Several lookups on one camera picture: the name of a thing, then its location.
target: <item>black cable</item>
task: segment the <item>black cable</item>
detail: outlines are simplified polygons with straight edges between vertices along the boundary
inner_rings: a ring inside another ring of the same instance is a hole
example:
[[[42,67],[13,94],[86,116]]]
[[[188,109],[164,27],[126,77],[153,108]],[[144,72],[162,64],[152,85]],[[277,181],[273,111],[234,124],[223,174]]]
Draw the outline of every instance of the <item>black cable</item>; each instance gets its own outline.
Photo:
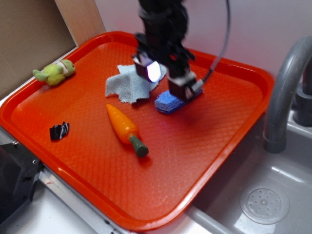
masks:
[[[209,68],[208,73],[202,79],[203,83],[205,83],[209,79],[209,77],[212,75],[212,73],[215,71],[215,68],[219,64],[220,60],[223,58],[223,56],[224,56],[224,54],[226,52],[226,49],[228,47],[229,37],[230,37],[230,28],[231,28],[231,9],[230,9],[229,0],[226,0],[226,7],[227,7],[228,18],[227,18],[227,28],[226,28],[226,34],[225,34],[225,38],[224,38],[223,47],[222,47],[222,50],[221,50],[220,54],[218,55],[218,57],[215,58],[215,60],[212,63],[211,67]]]

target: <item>orange tray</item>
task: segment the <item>orange tray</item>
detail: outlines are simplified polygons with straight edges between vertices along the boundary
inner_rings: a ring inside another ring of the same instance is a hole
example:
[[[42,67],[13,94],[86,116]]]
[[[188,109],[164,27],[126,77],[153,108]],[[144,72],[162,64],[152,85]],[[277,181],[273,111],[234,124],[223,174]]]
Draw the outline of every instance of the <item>orange tray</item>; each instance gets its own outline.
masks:
[[[56,87],[32,80],[0,109],[0,125],[118,225],[134,231],[161,227],[178,217],[267,108],[273,79],[265,71],[223,59],[204,92],[171,115],[154,101],[130,105],[105,97],[117,65],[133,64],[133,35],[111,32],[76,49],[67,59],[76,73]],[[192,51],[191,69],[203,77],[214,56]],[[105,104],[140,129],[150,153],[139,158],[111,127]],[[49,128],[69,122],[68,135],[51,141]]]

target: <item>drain cover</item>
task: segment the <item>drain cover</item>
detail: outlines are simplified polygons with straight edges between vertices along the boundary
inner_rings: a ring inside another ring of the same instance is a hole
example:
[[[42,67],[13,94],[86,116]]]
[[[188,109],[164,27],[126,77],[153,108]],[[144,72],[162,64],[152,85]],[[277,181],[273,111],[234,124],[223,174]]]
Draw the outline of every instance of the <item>drain cover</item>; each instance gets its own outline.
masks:
[[[274,224],[288,213],[289,201],[284,191],[268,184],[252,184],[240,197],[240,206],[244,214],[260,224]]]

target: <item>sink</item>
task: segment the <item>sink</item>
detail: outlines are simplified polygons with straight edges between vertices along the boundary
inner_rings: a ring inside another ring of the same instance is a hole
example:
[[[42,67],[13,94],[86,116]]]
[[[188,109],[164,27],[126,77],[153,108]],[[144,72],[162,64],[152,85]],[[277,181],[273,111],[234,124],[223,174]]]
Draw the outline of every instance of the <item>sink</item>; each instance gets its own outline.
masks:
[[[218,229],[220,233],[311,233],[312,130],[289,121],[285,151],[272,154],[262,147],[263,127],[264,117],[204,187],[191,209],[206,216],[206,226],[212,220],[224,227]]]

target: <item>faucet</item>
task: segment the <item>faucet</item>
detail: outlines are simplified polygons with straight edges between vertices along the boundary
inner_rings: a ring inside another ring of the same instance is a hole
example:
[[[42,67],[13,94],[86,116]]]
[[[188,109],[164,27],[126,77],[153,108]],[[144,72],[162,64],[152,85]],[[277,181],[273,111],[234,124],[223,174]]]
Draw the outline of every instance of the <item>faucet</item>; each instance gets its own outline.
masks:
[[[266,151],[280,153],[286,148],[286,128],[293,102],[294,121],[312,126],[312,36],[293,45],[278,72],[264,124]]]

